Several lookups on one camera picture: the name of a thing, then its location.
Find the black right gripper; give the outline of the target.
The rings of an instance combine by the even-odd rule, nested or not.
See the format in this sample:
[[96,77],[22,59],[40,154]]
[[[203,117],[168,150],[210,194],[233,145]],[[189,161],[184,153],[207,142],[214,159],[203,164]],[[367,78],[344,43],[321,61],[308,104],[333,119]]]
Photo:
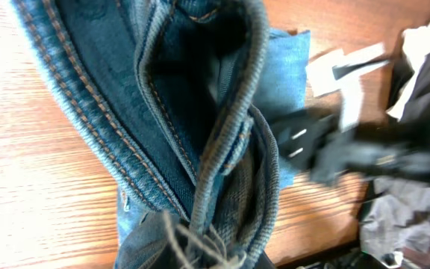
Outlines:
[[324,117],[301,110],[270,125],[279,152],[283,184],[302,172],[309,180],[336,185],[347,170],[374,165],[379,145],[359,137],[357,129],[342,132],[334,115]]

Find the light blue denim jeans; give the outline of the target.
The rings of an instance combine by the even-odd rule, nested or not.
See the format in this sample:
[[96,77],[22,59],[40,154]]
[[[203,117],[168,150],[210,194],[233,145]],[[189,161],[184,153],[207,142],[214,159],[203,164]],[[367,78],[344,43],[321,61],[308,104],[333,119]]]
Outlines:
[[117,183],[116,268],[271,268],[296,175],[272,124],[305,102],[311,34],[262,1],[26,1],[45,83]]

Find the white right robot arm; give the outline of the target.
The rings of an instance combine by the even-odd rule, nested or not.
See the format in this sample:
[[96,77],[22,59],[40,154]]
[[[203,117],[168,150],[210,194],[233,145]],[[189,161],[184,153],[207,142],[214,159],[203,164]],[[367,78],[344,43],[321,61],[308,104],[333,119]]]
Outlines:
[[414,89],[392,126],[358,123],[359,90],[349,90],[339,117],[296,111],[277,119],[271,129],[281,160],[325,185],[344,172],[430,183],[430,54]]

